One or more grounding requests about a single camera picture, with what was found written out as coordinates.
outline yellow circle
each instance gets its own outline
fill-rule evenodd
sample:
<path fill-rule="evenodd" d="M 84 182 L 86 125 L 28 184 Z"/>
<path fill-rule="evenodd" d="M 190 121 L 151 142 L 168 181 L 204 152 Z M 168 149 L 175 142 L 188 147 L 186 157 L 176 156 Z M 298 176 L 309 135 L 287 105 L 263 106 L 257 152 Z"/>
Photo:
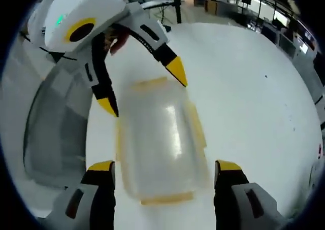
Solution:
<path fill-rule="evenodd" d="M 88 24 L 88 23 L 92 23 L 93 25 L 96 24 L 96 19 L 95 18 L 84 18 L 79 20 L 78 22 L 76 22 L 75 24 L 73 24 L 69 30 L 67 31 L 66 36 L 64 37 L 64 41 L 65 42 L 71 42 L 70 41 L 70 36 L 72 35 L 72 33 L 74 31 L 76 31 L 78 28 L 80 28 L 81 26 Z"/>

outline black cable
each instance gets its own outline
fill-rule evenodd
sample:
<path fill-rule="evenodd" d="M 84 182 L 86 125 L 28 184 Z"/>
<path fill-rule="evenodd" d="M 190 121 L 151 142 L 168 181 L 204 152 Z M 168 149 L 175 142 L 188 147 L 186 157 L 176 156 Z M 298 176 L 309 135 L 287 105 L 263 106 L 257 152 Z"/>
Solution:
<path fill-rule="evenodd" d="M 27 37 L 27 35 L 25 34 L 25 33 L 23 33 L 23 32 L 20 32 L 20 35 L 25 39 L 25 40 L 27 40 L 27 41 L 29 41 L 30 42 L 30 39 Z M 51 51 L 48 51 L 48 50 L 46 50 L 45 48 L 43 48 L 43 47 L 39 47 L 42 51 L 45 51 L 45 52 L 47 52 L 47 53 L 49 53 L 49 54 L 53 54 L 53 53 L 59 53 L 59 52 L 51 52 Z M 75 58 L 70 58 L 70 57 L 67 57 L 67 56 L 63 56 L 62 58 L 65 58 L 65 59 L 68 59 L 68 60 L 73 60 L 73 61 L 76 61 L 76 59 Z"/>

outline green led light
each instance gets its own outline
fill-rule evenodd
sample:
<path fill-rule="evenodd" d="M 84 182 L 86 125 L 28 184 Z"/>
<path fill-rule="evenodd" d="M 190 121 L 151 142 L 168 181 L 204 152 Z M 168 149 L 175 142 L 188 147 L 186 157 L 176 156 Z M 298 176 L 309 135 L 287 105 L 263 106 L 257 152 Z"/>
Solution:
<path fill-rule="evenodd" d="M 56 21 L 56 25 L 59 25 L 59 24 L 61 23 L 62 20 L 63 20 L 63 14 L 61 14 L 61 15 L 59 16 L 59 18 L 57 19 L 57 21 Z"/>

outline transparent plastic container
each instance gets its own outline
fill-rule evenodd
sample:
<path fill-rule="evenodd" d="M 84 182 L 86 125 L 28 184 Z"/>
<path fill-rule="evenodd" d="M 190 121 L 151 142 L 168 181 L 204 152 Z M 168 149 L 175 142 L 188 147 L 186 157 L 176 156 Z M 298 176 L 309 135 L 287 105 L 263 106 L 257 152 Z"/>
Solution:
<path fill-rule="evenodd" d="M 118 103 L 118 158 L 126 192 L 143 205 L 191 200 L 207 185 L 205 139 L 186 89 L 166 78 L 142 82 Z"/>

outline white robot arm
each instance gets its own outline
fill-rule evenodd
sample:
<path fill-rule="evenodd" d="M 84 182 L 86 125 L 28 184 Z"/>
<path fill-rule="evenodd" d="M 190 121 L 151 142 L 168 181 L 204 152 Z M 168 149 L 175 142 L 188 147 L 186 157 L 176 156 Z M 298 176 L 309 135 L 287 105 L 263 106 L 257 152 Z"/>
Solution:
<path fill-rule="evenodd" d="M 43 0 L 31 17 L 31 42 L 43 41 L 49 51 L 67 52 L 80 63 L 99 104 L 113 116 L 118 108 L 104 60 L 96 56 L 104 33 L 113 28 L 140 41 L 153 57 L 187 86 L 180 58 L 168 47 L 161 25 L 150 19 L 138 2 L 124 0 Z"/>

